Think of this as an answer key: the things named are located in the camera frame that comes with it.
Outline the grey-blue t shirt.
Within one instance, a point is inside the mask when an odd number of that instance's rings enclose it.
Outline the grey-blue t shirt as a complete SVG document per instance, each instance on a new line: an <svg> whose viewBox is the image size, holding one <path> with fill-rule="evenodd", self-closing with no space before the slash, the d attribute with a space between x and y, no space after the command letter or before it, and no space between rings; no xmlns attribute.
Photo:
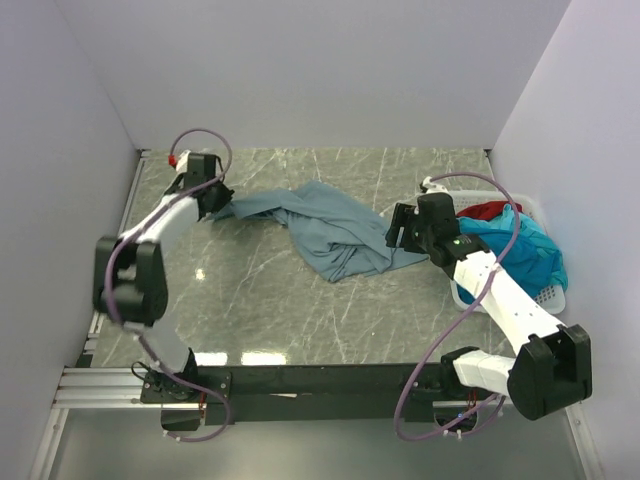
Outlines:
<svg viewBox="0 0 640 480"><path fill-rule="evenodd" d="M272 220L289 231L302 259L324 280L382 274L428 259L386 245L389 222L337 188L309 181L236 199L212 219Z"/></svg>

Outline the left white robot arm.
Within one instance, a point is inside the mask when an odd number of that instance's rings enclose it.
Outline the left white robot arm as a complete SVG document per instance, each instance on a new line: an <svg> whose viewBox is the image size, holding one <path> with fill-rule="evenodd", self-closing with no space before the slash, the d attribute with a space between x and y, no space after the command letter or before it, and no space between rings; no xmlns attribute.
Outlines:
<svg viewBox="0 0 640 480"><path fill-rule="evenodd" d="M146 381L186 402L200 378L192 349L166 314L165 255L194 224L226 207L234 191L215 154L186 151L170 164L176 176L157 206L134 227L98 240L92 295L94 309L140 343L149 358Z"/></svg>

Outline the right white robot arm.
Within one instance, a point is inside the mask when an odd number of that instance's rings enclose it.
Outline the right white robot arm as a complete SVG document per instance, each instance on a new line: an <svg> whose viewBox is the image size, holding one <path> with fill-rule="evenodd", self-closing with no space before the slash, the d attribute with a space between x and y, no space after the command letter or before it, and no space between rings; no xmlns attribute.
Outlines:
<svg viewBox="0 0 640 480"><path fill-rule="evenodd" d="M478 300L502 330L513 357L475 347L441 360L439 387L460 399L472 388L505 395L525 418L536 420L592 395L591 339L540 307L475 234L464 234L447 193L422 195L415 206L395 206L386 234L390 247L424 253Z"/></svg>

